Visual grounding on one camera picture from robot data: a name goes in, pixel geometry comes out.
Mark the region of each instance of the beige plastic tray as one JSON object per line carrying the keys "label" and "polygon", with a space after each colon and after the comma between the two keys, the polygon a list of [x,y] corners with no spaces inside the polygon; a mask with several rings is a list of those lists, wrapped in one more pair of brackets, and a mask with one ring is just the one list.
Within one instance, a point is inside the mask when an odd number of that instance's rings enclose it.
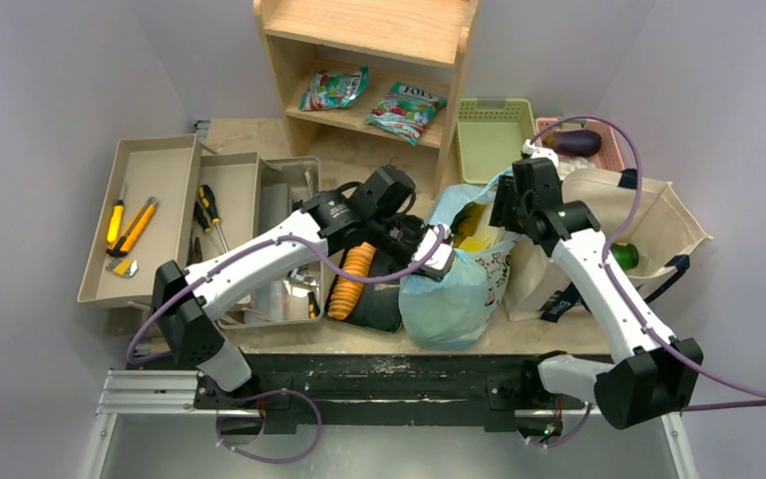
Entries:
{"label": "beige plastic tray", "polygon": [[[170,259],[185,263],[200,154],[195,135],[119,141],[78,302],[94,307],[125,307],[130,302],[148,304],[154,273],[160,264]],[[139,271],[131,278],[105,270],[109,260],[105,253],[107,229],[122,183],[128,184],[122,228],[148,197],[154,196],[159,202],[157,212],[128,254],[128,258],[135,259],[139,265]]]}
{"label": "beige plastic tray", "polygon": [[[209,185],[215,194],[218,213],[221,215],[221,230],[227,240],[227,247],[234,249],[257,235],[259,223],[259,189],[263,162],[256,152],[234,155],[206,156],[200,162],[198,185]],[[223,253],[218,232],[205,235],[201,228],[193,225],[194,238],[200,238],[203,259],[212,259]],[[250,296],[239,304],[248,304]]]}
{"label": "beige plastic tray", "polygon": [[[315,157],[265,160],[263,162],[265,163],[265,168],[261,170],[261,188],[277,184],[287,184],[289,186],[289,190],[291,191],[293,202],[309,200],[311,193],[309,186],[307,185],[306,178],[304,177],[304,172],[308,169],[312,169],[315,172],[315,188],[317,191],[321,189],[321,183],[319,180],[320,164],[318,159]],[[265,232],[260,230],[257,231],[258,235],[263,233]],[[324,269],[324,266],[320,261],[310,263],[307,268],[309,275],[313,276],[316,280],[316,283],[318,284],[318,286],[314,289],[314,292],[319,306],[322,306],[322,291],[329,290],[330,284],[327,281],[332,280],[332,276],[322,277],[322,270]],[[307,291],[309,291],[309,289],[301,286],[291,284],[287,285],[286,295],[284,297],[284,311],[286,317],[289,318],[288,320],[243,324],[242,322],[244,321],[244,313],[232,312],[229,314],[229,316],[236,323],[238,323],[238,326],[234,327],[233,329],[309,324],[321,319],[320,314],[316,318],[309,318],[309,301],[306,297]],[[256,309],[256,299],[251,302],[250,306]]]}

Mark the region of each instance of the tray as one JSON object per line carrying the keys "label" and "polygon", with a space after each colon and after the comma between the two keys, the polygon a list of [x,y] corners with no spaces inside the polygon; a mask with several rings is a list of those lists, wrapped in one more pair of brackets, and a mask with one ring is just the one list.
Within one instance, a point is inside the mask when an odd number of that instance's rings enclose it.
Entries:
{"label": "tray", "polygon": [[[558,120],[558,118],[536,118],[536,127],[541,131],[551,124],[556,123]],[[579,129],[592,130],[593,132],[599,133],[602,138],[600,151],[587,158],[593,165],[602,170],[610,170],[619,173],[623,171],[623,158],[621,157],[620,148],[618,147],[618,141],[615,138],[615,131],[611,126],[595,120],[585,120],[576,123],[564,123],[559,127],[560,131]]]}
{"label": "tray", "polygon": [[462,99],[457,153],[463,181],[485,185],[521,157],[524,140],[535,134],[530,102],[523,98]]}
{"label": "tray", "polygon": [[[234,155],[212,155],[203,157],[200,163],[197,184],[209,185],[215,193],[215,202],[221,215],[221,230],[227,240],[227,247],[234,249],[256,236],[259,216],[259,187],[263,163],[256,152]],[[192,219],[192,240],[200,238],[203,259],[211,259],[223,253],[221,239],[213,230],[205,235]],[[238,304],[250,303],[250,295]]]}
{"label": "tray", "polygon": [[[312,196],[312,193],[307,185],[304,172],[308,169],[312,169],[314,172],[314,187],[316,191],[320,190],[321,184],[319,179],[319,162],[315,157],[299,157],[288,158],[279,160],[263,160],[264,168],[261,170],[260,191],[267,187],[272,187],[279,184],[286,184],[289,186],[291,193],[291,200],[293,202],[306,201]],[[260,212],[268,210],[266,205],[261,205]],[[260,216],[259,228],[257,234],[261,235],[269,230],[273,226],[275,219],[265,219]],[[261,289],[258,289],[252,295],[252,301],[249,305],[251,309],[259,311],[260,308],[265,309],[263,306],[264,301],[279,300],[283,304],[284,317],[288,320],[273,321],[273,322],[259,322],[259,323],[245,323],[245,316],[252,314],[246,311],[230,312],[219,322],[219,327],[223,329],[250,329],[264,326],[288,326],[297,324],[309,324],[315,322],[321,318],[319,314],[315,318],[309,317],[309,302],[306,293],[312,290],[315,293],[319,307],[323,305],[322,291],[329,288],[329,282],[327,277],[323,277],[322,271],[324,270],[323,264],[320,261],[312,262],[307,265],[308,274],[315,279],[316,287],[308,288],[298,286],[288,279],[276,279],[275,288],[272,291],[280,291],[279,296],[281,299],[264,297],[267,285],[264,285]]]}
{"label": "tray", "polygon": [[[129,302],[149,304],[158,266],[169,259],[181,264],[187,260],[200,155],[201,146],[195,135],[119,141],[78,302],[93,307],[125,307]],[[122,183],[128,184],[122,228],[148,197],[154,196],[159,202],[157,212],[128,254],[139,265],[132,278],[119,277],[104,269],[109,259],[105,253],[107,229]]]}

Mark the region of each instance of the plastic bag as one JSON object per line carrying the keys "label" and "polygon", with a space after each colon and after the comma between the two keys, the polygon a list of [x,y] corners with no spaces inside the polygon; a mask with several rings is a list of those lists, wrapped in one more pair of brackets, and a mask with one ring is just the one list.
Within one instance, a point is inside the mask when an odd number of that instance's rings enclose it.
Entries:
{"label": "plastic bag", "polygon": [[319,70],[309,82],[309,90],[301,96],[299,110],[305,112],[348,108],[368,86],[368,67],[347,74]]}
{"label": "plastic bag", "polygon": [[[485,188],[454,185],[439,196],[429,224],[449,225],[469,202],[491,203],[500,175]],[[510,273],[510,251],[521,236],[506,233],[503,240],[479,252],[454,249],[450,272],[437,282],[410,274],[401,279],[398,304],[410,337],[428,349],[466,349],[474,344],[492,312],[501,303]]]}
{"label": "plastic bag", "polygon": [[394,133],[414,146],[447,104],[442,97],[398,82],[368,114],[365,124]]}

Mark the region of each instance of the green bottle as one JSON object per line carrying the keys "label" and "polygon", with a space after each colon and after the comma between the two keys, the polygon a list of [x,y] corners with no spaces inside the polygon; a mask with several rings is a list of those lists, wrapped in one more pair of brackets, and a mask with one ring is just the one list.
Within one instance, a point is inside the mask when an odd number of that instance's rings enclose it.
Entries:
{"label": "green bottle", "polygon": [[638,249],[629,242],[616,242],[609,249],[621,269],[627,271],[638,266]]}

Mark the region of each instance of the yellow screwdriver handle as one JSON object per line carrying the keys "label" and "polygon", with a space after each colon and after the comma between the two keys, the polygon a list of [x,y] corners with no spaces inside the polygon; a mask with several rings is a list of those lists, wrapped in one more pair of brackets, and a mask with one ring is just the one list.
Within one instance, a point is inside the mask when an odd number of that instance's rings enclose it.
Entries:
{"label": "yellow screwdriver handle", "polygon": [[146,210],[145,214],[142,218],[140,218],[140,222],[137,223],[137,225],[134,227],[134,230],[131,232],[130,235],[128,235],[128,238],[125,240],[125,244],[122,244],[122,251],[125,253],[131,252],[131,248],[134,247],[134,244],[137,243],[137,240],[140,238],[140,235],[143,233],[143,230],[148,225],[148,222],[151,220],[151,217],[154,215],[154,212],[157,210],[157,206],[152,204],[148,206],[148,209]]}
{"label": "yellow screwdriver handle", "polygon": [[122,216],[125,214],[125,204],[116,203],[113,207],[113,217],[110,218],[110,229],[107,230],[107,243],[113,244],[119,239],[119,228],[122,226]]}

